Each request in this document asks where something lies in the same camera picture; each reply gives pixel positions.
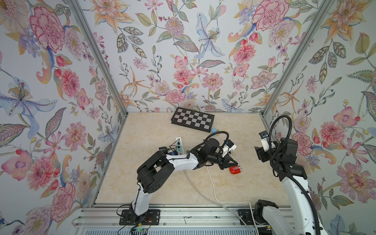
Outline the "red electric shaver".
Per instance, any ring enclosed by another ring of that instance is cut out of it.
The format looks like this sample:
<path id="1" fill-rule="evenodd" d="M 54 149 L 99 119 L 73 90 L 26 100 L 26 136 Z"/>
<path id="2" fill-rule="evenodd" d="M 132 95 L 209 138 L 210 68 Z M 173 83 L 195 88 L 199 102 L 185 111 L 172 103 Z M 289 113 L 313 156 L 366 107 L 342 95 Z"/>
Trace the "red electric shaver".
<path id="1" fill-rule="evenodd" d="M 229 168 L 231 174 L 236 175 L 242 172 L 242 168 L 240 166 L 232 166 Z"/>

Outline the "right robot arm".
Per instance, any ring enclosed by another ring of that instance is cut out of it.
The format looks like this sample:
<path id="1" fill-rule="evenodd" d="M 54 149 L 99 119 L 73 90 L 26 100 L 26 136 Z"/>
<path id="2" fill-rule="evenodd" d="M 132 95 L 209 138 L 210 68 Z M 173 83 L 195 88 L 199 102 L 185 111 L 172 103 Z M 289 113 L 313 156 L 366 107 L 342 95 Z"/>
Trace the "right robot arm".
<path id="1" fill-rule="evenodd" d="M 269 225 L 275 235 L 326 235 L 319 214 L 309 194 L 307 174 L 303 166 L 296 163 L 298 144 L 292 139 L 280 142 L 262 137 L 262 147 L 256 147 L 258 159 L 269 162 L 282 183 L 293 213 L 294 224 L 282 215 L 276 203 L 258 200 L 253 219 L 258 225 Z"/>

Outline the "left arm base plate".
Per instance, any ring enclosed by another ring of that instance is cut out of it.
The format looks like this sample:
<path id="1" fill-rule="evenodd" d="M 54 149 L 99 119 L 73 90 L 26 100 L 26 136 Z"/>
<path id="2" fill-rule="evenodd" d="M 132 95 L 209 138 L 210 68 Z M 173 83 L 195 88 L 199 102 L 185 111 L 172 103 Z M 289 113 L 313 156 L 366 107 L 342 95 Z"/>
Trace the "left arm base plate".
<path id="1" fill-rule="evenodd" d="M 122 210 L 119 225 L 159 225 L 161 218 L 160 210 L 149 209 L 142 215 L 136 215 L 133 210 Z"/>

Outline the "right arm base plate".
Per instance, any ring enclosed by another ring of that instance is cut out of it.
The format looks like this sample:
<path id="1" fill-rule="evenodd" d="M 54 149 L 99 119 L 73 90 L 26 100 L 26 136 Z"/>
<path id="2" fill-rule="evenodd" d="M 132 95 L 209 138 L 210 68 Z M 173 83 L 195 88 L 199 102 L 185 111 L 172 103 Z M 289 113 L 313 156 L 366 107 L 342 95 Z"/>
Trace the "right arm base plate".
<path id="1" fill-rule="evenodd" d="M 266 223 L 258 210 L 253 210 L 253 212 L 251 212 L 250 209 L 239 209 L 238 215 L 240 217 L 241 225 L 263 225 Z"/>

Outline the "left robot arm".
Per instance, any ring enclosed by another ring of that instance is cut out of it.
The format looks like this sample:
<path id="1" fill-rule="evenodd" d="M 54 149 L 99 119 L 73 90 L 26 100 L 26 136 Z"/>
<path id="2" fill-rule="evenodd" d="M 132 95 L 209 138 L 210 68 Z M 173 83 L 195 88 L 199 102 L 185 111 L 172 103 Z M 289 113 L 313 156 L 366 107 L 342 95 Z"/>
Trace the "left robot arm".
<path id="1" fill-rule="evenodd" d="M 231 140 L 220 144 L 209 138 L 184 155 L 168 155 L 159 150 L 137 169 L 138 192 L 131 210 L 136 216 L 146 214 L 152 194 L 159 190 L 171 174 L 183 170 L 196 170 L 204 166 L 218 165 L 221 170 L 238 166 L 231 157 L 236 149 Z"/>

